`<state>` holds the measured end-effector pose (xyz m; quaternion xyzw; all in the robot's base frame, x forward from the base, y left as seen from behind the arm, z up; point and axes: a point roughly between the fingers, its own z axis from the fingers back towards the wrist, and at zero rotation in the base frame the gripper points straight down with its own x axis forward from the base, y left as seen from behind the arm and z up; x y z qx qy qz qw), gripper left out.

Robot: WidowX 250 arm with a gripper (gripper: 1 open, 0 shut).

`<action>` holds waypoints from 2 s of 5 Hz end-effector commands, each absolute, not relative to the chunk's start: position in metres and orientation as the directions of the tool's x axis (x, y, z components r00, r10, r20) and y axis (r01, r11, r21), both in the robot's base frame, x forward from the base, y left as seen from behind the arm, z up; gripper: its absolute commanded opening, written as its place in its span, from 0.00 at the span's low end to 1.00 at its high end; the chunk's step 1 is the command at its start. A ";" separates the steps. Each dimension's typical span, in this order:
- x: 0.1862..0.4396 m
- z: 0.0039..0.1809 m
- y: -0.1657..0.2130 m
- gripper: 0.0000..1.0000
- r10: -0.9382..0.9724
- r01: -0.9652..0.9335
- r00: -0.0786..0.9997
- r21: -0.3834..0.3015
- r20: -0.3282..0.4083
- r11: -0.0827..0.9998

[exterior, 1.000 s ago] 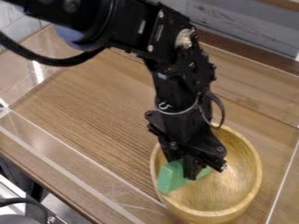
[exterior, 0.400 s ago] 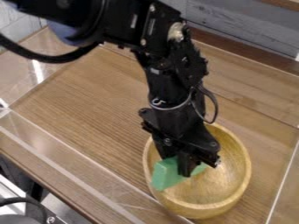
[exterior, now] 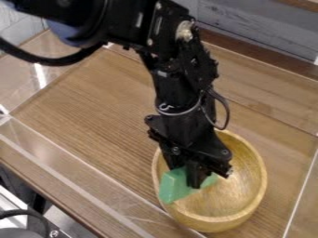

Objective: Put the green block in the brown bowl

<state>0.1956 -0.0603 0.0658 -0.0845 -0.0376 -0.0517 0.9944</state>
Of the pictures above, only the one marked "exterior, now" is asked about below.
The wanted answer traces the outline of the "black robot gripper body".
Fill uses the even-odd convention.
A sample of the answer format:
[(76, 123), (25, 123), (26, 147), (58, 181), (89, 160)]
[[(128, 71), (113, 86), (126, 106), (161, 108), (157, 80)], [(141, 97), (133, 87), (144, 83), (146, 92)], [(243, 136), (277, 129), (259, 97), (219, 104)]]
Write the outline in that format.
[(158, 142), (158, 147), (162, 142), (181, 147), (185, 162), (198, 162), (221, 177), (229, 176), (232, 153), (201, 111), (180, 116), (150, 114), (144, 121), (149, 127), (149, 137)]

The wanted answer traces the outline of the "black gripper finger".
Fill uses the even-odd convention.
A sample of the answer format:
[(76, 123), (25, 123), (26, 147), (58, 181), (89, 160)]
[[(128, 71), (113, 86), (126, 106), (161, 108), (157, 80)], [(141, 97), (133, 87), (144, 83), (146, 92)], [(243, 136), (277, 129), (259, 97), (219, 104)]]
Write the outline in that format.
[(182, 167), (185, 165), (184, 149), (181, 147), (169, 145), (162, 142), (160, 144), (160, 149), (169, 170)]
[(198, 162), (185, 162), (185, 184), (192, 189), (198, 189), (204, 179), (210, 175), (210, 171)]

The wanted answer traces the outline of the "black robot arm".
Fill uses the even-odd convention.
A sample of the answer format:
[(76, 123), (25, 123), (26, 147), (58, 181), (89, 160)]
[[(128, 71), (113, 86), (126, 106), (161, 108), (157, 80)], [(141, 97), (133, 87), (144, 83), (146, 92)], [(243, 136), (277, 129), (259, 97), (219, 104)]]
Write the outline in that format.
[(185, 185), (197, 189), (210, 174), (228, 177), (232, 153), (216, 132), (215, 91), (219, 63), (202, 46), (200, 29), (185, 7), (172, 0), (0, 0), (13, 10), (46, 20), (53, 34), (78, 52), (46, 58), (0, 37), (0, 50), (43, 66), (65, 66), (114, 43), (133, 50), (149, 71), (157, 114), (145, 117), (168, 167), (185, 170)]

